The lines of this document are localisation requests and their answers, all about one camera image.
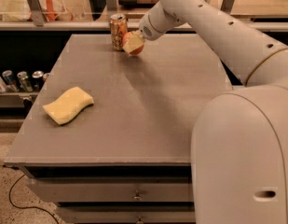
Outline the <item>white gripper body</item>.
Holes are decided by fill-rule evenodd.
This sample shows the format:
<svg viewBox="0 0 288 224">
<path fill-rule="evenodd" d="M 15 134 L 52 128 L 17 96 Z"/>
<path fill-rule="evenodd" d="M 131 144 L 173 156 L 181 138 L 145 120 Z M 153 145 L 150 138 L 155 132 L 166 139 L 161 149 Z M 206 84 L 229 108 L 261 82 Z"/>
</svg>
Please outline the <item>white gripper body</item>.
<svg viewBox="0 0 288 224">
<path fill-rule="evenodd" d="M 146 13 L 139 22 L 139 30 L 147 40 L 154 41 L 163 36 L 160 31 L 162 22 L 157 13 Z"/>
</svg>

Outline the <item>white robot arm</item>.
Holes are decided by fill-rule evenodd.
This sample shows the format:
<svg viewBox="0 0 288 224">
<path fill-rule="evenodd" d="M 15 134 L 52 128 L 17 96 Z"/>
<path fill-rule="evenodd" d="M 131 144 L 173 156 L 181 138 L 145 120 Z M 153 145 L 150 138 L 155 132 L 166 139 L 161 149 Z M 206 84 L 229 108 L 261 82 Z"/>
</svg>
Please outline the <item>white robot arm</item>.
<svg viewBox="0 0 288 224">
<path fill-rule="evenodd" d="M 195 121 L 191 170 L 197 224 L 288 224 L 288 46 L 208 0 L 158 0 L 138 40 L 189 24 L 243 86 Z"/>
</svg>

